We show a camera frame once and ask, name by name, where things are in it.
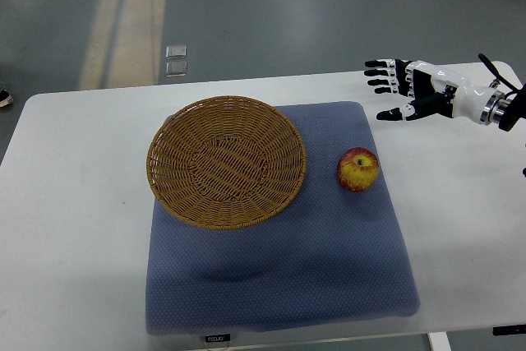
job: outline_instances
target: white table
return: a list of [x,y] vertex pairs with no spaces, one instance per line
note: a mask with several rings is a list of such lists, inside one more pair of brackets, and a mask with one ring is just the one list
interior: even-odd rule
[[[492,79],[482,64],[448,68]],[[144,329],[146,152],[168,115],[216,95],[362,104],[422,302],[409,318],[236,334],[231,348],[526,321],[526,122],[507,133],[441,116],[380,122],[377,112],[406,98],[374,95],[361,72],[345,72],[31,98],[0,167],[0,349],[159,347]],[[163,342],[204,348],[190,335]]]

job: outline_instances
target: robotic hand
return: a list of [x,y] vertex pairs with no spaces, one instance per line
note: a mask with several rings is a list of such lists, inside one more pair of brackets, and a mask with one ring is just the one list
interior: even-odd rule
[[[475,123],[498,123],[505,131],[526,118],[526,90],[518,90],[503,78],[483,54],[480,59],[496,79],[488,86],[474,85],[467,77],[423,61],[379,59],[365,63],[371,67],[364,74],[367,84],[375,86],[377,94],[393,93],[413,98],[401,108],[382,111],[379,120],[411,121],[438,113],[449,118],[467,117]],[[500,92],[497,86],[505,83],[511,91]]]

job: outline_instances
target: black cable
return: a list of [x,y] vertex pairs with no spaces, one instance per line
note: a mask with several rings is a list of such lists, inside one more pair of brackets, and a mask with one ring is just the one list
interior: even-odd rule
[[508,82],[503,76],[501,76],[499,71],[496,70],[495,65],[493,63],[491,63],[491,61],[487,58],[486,55],[484,55],[483,53],[480,53],[478,55],[478,58],[482,61],[482,63],[484,63],[484,66],[487,67],[487,70],[489,70],[493,76],[495,76],[497,79],[502,81],[508,88],[510,88],[512,91],[514,91],[514,93],[519,92],[519,89],[517,89],[515,86],[511,85],[510,82]]

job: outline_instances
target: woven basket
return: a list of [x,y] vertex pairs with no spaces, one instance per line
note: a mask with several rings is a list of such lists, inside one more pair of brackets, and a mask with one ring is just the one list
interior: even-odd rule
[[159,129],[146,162],[163,207],[200,228],[228,230],[278,214],[298,194],[307,156],[296,127],[258,100],[190,104]]

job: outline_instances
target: apple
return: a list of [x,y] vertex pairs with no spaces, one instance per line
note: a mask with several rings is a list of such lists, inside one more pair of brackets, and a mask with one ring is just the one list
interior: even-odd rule
[[379,172],[378,158],[366,148],[351,148],[338,161],[339,183],[353,192],[369,189]]

